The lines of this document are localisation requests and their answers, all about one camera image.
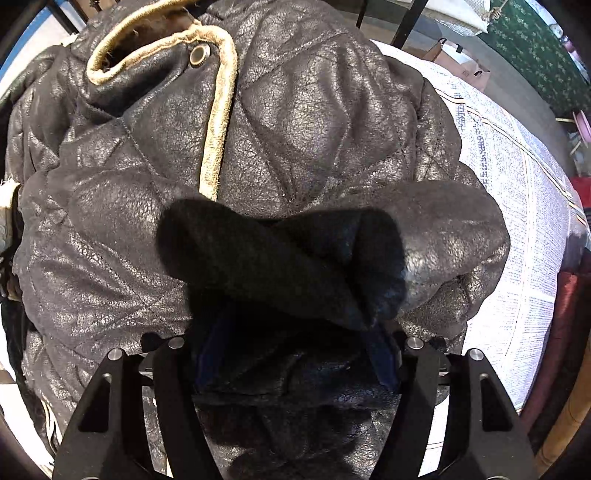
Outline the green patterned cloth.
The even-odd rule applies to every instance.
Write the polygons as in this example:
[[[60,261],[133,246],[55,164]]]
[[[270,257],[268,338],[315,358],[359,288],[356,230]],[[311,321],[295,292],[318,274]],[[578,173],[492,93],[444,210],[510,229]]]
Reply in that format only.
[[[501,16],[480,38],[520,73],[557,115],[590,111],[590,84],[526,1],[496,1]]]

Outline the small cardboard box on floor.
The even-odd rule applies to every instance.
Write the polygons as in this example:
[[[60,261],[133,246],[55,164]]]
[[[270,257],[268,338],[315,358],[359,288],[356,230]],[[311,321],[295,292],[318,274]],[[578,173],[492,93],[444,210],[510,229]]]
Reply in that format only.
[[[481,92],[491,77],[491,71],[466,48],[446,38],[440,38],[422,59],[440,65]]]

